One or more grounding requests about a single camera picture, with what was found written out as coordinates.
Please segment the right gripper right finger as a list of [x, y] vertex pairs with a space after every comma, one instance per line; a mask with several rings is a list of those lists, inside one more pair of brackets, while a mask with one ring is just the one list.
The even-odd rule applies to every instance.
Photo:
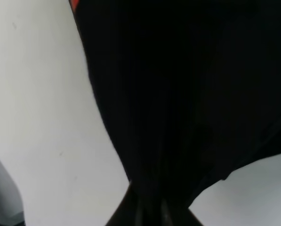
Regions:
[[162, 201], [163, 226], [202, 226], [202, 223], [189, 211], [188, 208], [169, 205]]

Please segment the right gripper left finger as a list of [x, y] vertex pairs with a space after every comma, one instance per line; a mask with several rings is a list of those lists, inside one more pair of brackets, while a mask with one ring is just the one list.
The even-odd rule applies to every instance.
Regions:
[[108, 226], [162, 226], [160, 187], [129, 184], [120, 205], [106, 223]]

